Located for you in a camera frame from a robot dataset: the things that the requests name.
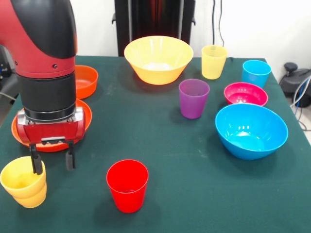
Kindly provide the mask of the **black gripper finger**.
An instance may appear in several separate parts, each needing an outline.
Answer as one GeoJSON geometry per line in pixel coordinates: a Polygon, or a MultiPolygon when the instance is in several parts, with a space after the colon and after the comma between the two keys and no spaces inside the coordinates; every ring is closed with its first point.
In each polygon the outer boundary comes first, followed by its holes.
{"type": "Polygon", "coordinates": [[[74,170],[76,168],[75,165],[75,154],[74,154],[74,142],[68,142],[68,151],[66,152],[66,166],[67,170],[74,170]]]}
{"type": "Polygon", "coordinates": [[[41,157],[36,149],[36,144],[30,144],[29,150],[31,154],[31,161],[33,166],[33,173],[41,175],[43,172],[41,157]]]}

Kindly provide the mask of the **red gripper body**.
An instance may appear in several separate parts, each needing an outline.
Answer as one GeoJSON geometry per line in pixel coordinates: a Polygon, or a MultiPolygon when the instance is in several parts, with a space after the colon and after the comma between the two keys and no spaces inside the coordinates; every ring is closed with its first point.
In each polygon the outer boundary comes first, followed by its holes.
{"type": "Polygon", "coordinates": [[[27,144],[59,143],[80,140],[86,131],[86,117],[83,109],[76,109],[72,116],[61,121],[35,122],[18,111],[16,129],[21,141],[27,144]]]}

